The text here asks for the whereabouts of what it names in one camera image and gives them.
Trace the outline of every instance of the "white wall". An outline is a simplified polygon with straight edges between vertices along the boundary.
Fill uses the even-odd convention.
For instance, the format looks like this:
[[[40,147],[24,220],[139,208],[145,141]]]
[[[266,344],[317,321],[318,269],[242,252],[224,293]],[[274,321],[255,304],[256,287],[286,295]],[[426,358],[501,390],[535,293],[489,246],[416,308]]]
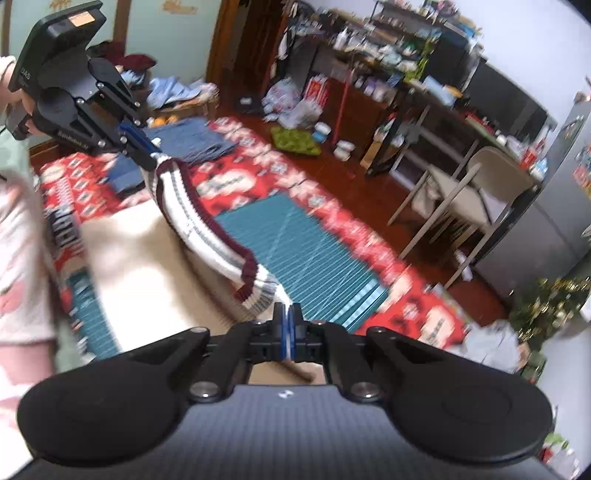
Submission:
[[[102,0],[100,11],[106,17],[106,22],[97,32],[91,44],[113,38],[113,23],[117,0]],[[72,0],[71,7],[86,3],[85,0]],[[32,27],[43,17],[53,13],[50,8],[51,0],[17,0],[12,3],[10,17],[10,55],[18,57],[29,36]]]
[[[309,0],[369,16],[369,0]],[[423,0],[411,0],[415,6]],[[491,64],[549,111],[560,126],[578,90],[589,91],[591,27],[562,0],[455,0],[461,13],[482,27]]]
[[[134,0],[129,14],[127,53],[146,53],[158,64],[152,76],[191,82],[205,75],[220,0],[183,0],[195,15],[163,11],[164,0]]]
[[[569,277],[591,275],[591,255]],[[591,465],[591,325],[577,316],[542,349],[548,361],[538,386],[558,405],[556,429],[569,439],[582,470]]]

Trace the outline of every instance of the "person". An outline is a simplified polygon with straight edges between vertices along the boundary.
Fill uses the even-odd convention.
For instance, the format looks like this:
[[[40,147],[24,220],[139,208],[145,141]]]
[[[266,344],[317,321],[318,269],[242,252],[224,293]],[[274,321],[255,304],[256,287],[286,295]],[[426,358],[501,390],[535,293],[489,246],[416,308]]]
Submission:
[[[22,102],[32,113],[34,101],[22,90],[10,92],[14,57],[0,57],[0,109]],[[29,121],[31,132],[38,133]],[[2,129],[0,142],[0,478],[9,478],[30,461],[18,431],[20,398],[54,373],[54,322],[44,251],[41,200],[26,171],[27,143],[18,145]],[[11,149],[24,158],[23,169],[9,161]]]

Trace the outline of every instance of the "patterned rug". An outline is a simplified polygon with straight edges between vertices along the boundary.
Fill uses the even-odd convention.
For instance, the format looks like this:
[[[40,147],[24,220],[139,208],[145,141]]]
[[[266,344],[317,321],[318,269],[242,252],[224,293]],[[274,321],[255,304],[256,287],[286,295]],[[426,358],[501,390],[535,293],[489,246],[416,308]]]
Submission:
[[[371,325],[383,325],[439,348],[463,340],[463,322],[443,300],[426,291],[426,283],[416,270],[399,260],[376,232],[354,218],[286,155],[273,150],[236,119],[220,118],[210,127],[238,143],[233,153],[191,171],[192,183],[211,214],[219,215],[250,203],[255,205],[283,192],[307,216],[314,218],[323,231],[332,233],[349,256],[369,268],[386,289],[386,299],[376,313],[360,325],[358,333]],[[83,305],[92,303],[81,303],[80,293],[73,287],[74,275],[78,275],[75,278],[90,278],[77,225],[150,199],[143,190],[120,201],[106,184],[105,174],[112,161],[109,155],[94,158],[74,154],[47,164],[41,170],[44,207],[56,246],[54,258],[61,279],[62,299],[78,320],[85,315]],[[245,246],[256,250],[256,245],[248,245],[248,242],[245,241]],[[262,255],[258,257],[264,263]],[[92,292],[92,282],[85,286],[85,292]],[[355,296],[356,293],[348,301],[355,301]],[[83,344],[92,345],[96,335],[105,334],[95,332],[90,320],[76,322],[76,327]],[[109,342],[105,345],[105,355],[111,354]]]

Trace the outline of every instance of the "orange label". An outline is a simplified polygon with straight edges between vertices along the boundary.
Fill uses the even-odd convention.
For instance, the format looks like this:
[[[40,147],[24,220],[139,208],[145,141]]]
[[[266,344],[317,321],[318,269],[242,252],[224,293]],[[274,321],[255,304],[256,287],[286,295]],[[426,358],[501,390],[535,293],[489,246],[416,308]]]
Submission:
[[[81,27],[87,23],[94,22],[95,18],[88,12],[82,12],[68,17],[68,20],[70,20],[70,22],[72,22],[75,27]]]

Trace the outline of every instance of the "beige chair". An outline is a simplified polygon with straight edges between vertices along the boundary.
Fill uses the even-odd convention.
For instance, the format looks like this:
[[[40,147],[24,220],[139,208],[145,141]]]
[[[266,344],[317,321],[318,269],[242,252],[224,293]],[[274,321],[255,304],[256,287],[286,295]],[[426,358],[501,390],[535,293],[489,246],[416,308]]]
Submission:
[[[400,258],[406,257],[425,233],[440,221],[444,215],[448,215],[447,219],[431,240],[441,235],[454,218],[461,220],[467,225],[467,228],[465,228],[461,235],[454,240],[452,250],[460,247],[476,230],[481,230],[484,233],[484,237],[477,244],[476,248],[472,250],[466,261],[446,283],[444,288],[449,288],[461,275],[464,268],[470,264],[482,247],[484,247],[488,239],[506,217],[515,199],[524,191],[532,188],[534,182],[526,172],[521,170],[511,159],[503,155],[500,150],[485,147],[468,161],[466,176],[461,181],[455,180],[437,167],[429,166],[415,188],[412,189],[402,205],[392,215],[392,218],[388,221],[388,225],[391,225],[396,220],[398,215],[408,206],[429,178],[434,180],[443,201],[402,251]],[[489,212],[483,200],[483,196],[487,194],[494,197],[501,204],[506,204],[500,215],[491,215]]]

